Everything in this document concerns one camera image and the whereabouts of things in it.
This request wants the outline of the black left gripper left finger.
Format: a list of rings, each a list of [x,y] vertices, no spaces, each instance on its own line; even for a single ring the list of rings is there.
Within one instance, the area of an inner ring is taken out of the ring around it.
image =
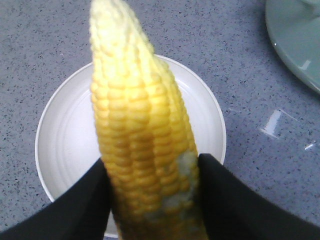
[[[50,205],[2,232],[2,240],[102,240],[111,210],[103,162],[93,166]]]

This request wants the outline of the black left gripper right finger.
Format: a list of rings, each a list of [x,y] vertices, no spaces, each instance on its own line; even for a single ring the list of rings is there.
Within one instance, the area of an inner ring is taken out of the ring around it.
[[[318,240],[320,228],[269,202],[202,153],[201,208],[211,240]]]

